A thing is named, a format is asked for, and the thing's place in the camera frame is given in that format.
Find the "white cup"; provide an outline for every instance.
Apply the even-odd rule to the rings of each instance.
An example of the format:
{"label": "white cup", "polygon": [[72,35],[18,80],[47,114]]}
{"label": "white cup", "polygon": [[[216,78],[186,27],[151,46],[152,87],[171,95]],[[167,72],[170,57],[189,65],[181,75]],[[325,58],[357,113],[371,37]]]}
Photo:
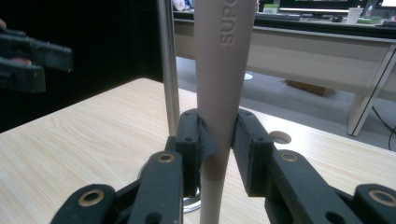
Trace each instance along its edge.
{"label": "white cup", "polygon": [[172,0],[173,9],[176,11],[182,11],[186,7],[186,2],[184,0]]}
{"label": "white cup", "polygon": [[361,7],[350,7],[346,17],[346,24],[356,24],[362,12],[363,8]]}

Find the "white cylindrical tube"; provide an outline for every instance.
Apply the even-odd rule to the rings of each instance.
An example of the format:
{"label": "white cylindrical tube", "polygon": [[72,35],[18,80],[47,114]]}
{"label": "white cylindrical tube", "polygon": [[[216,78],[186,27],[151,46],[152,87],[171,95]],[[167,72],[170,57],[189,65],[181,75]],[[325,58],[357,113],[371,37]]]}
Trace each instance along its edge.
{"label": "white cylindrical tube", "polygon": [[197,0],[198,115],[218,147],[201,172],[201,223],[219,223],[233,129],[248,61],[256,0]]}

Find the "black wall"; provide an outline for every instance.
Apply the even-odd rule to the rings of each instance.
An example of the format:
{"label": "black wall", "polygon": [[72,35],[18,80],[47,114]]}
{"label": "black wall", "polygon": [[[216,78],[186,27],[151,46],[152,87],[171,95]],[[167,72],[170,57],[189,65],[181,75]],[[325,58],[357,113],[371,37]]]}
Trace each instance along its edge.
{"label": "black wall", "polygon": [[0,18],[74,51],[73,72],[45,70],[45,93],[0,90],[0,132],[139,77],[162,81],[156,0],[6,0]]}

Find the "clamp jaw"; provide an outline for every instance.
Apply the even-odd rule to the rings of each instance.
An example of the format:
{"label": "clamp jaw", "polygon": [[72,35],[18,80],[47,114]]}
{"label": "clamp jaw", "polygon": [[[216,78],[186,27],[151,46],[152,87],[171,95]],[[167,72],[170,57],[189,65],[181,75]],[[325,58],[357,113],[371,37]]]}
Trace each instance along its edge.
{"label": "clamp jaw", "polygon": [[[0,27],[0,88],[28,93],[44,92],[46,81],[42,66],[70,72],[72,50],[34,40],[25,32]],[[24,58],[33,64],[18,63],[11,58]]]}
{"label": "clamp jaw", "polygon": [[[211,145],[196,110],[187,111],[177,137],[149,158],[141,178],[117,192],[79,189],[51,223],[182,223],[182,197],[195,196]],[[394,189],[360,185],[351,196],[332,188],[302,155],[277,150],[251,112],[238,112],[233,151],[247,195],[265,197],[271,223],[396,223]]]}

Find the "wooden table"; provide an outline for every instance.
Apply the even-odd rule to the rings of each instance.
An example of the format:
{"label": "wooden table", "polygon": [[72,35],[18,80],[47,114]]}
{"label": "wooden table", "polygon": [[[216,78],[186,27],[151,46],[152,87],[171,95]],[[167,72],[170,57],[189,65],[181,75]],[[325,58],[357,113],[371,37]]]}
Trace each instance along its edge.
{"label": "wooden table", "polygon": [[[180,111],[196,95],[179,91]],[[329,184],[353,193],[361,183],[396,188],[396,154],[254,112],[270,133],[314,165]],[[75,190],[103,183],[116,190],[136,180],[168,136],[163,85],[138,79],[0,134],[0,223],[48,223]],[[264,199],[249,199],[231,155],[221,223],[268,223]],[[199,212],[184,223],[199,223]]]}

